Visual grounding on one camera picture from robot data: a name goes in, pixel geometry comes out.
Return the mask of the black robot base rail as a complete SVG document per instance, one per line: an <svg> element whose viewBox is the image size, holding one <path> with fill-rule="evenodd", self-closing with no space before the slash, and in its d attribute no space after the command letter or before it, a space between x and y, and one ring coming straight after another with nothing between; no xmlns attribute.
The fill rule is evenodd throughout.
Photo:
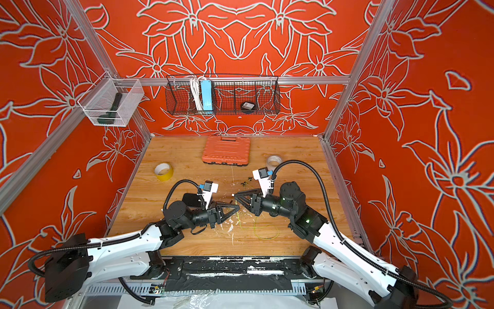
<svg viewBox="0 0 494 309"><path fill-rule="evenodd" d="M156 279L131 279L168 292L267 292L304 295L329 279L303 273L298 256L168 256Z"/></svg>

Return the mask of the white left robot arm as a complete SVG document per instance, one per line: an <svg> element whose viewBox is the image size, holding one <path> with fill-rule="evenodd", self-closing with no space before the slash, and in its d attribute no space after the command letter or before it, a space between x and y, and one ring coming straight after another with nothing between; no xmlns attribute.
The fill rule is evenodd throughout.
<svg viewBox="0 0 494 309"><path fill-rule="evenodd" d="M221 225L240 210L238 205L214 203L208 209L175 201L163 210L163 220L143 230L110 238L71 237L45 261L45 301L56 303L92 283L134 276L157 278L166 266L160 251L174 246L184 230L196 233Z"/></svg>

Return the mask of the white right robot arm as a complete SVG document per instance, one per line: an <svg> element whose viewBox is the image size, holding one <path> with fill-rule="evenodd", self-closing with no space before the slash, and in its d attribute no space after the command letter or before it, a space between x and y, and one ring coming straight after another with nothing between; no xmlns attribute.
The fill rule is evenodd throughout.
<svg viewBox="0 0 494 309"><path fill-rule="evenodd" d="M374 308L417 307L418 289L395 279L395 266L339 236L325 216L306 204L306 195L296 182L283 184L278 196L256 189L234 194L234 198L256 216L267 212L289 219L288 227L311 243L301 257L308 276L330 279Z"/></svg>

